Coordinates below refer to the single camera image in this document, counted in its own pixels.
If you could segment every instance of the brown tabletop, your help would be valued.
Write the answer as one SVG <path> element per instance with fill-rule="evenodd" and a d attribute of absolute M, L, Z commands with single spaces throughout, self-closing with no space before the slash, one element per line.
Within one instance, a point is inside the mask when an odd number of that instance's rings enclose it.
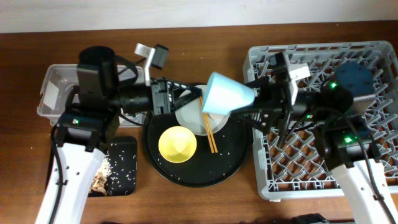
<path fill-rule="evenodd" d="M 50 153 L 50 123 L 37 115 L 47 68 L 78 63 L 86 47 L 105 45 L 130 60 L 136 44 L 170 48 L 162 71 L 182 82 L 206 82 L 213 71 L 243 82 L 250 47 L 387 40 L 398 47 L 398 21 L 184 29 L 99 30 L 0 35 L 0 223 L 33 223 L 44 196 Z M 119 129 L 137 138 L 137 189 L 126 197 L 89 198 L 82 223 L 252 223 L 321 213 L 351 220 L 343 197 L 268 202 L 257 192 L 252 156 L 235 175 L 212 187 L 173 184 L 151 166 L 142 149 L 142 129 Z M 398 195 L 393 195 L 398 204 Z"/>

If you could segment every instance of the wooden chopstick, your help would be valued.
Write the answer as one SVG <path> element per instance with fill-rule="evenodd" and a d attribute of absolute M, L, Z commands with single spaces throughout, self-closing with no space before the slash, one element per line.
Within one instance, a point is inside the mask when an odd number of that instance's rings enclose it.
<path fill-rule="evenodd" d="M 199 100 L 200 100 L 200 107 L 202 107 L 203 98 L 199 97 Z M 207 117 L 206 113 L 203 113 L 203 121 L 205 122 L 205 129 L 206 129 L 206 133 L 207 133 L 207 138 L 209 140 L 211 153 L 218 153 L 216 142 L 214 140 L 213 131 L 211 130 L 211 125 L 210 125 L 210 122 L 208 120 L 208 117 Z"/>

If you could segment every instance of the white wall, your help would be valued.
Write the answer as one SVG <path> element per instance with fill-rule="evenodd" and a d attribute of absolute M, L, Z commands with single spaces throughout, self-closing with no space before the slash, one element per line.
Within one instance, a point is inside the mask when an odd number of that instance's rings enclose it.
<path fill-rule="evenodd" d="M 0 0 L 0 32 L 398 19 L 398 0 Z"/>

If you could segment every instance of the black round tray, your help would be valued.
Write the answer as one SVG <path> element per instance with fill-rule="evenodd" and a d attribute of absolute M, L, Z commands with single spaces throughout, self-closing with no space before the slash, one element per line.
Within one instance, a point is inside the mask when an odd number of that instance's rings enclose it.
<path fill-rule="evenodd" d="M 175 114 L 154 117 L 148 113 L 144 124 L 144 150 L 154 168 L 166 179 L 188 187 L 206 187 L 231 177 L 242 166 L 252 145 L 252 128 L 230 118 L 214 133 L 217 154 L 211 153 L 207 136 L 195 135 L 195 154 L 186 162 L 174 164 L 160 155 L 158 143 L 166 129 L 179 126 Z"/>

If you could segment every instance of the white plate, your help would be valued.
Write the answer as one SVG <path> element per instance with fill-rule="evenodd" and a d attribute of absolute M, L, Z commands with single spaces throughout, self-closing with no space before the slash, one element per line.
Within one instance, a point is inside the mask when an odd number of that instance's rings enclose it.
<path fill-rule="evenodd" d="M 206 85 L 197 85 L 202 92 L 206 92 Z M 191 91 L 185 90 L 181 96 L 189 94 Z M 203 121 L 203 115 L 201 113 L 199 98 L 193 100 L 189 104 L 183 106 L 175 112 L 175 117 L 181 126 L 188 128 L 191 132 L 196 135 L 204 136 L 207 135 L 205 129 L 205 123 Z M 221 128 L 224 127 L 228 120 L 227 116 L 220 116 L 216 114 L 210 114 L 209 123 L 211 125 L 211 130 L 216 133 Z"/>

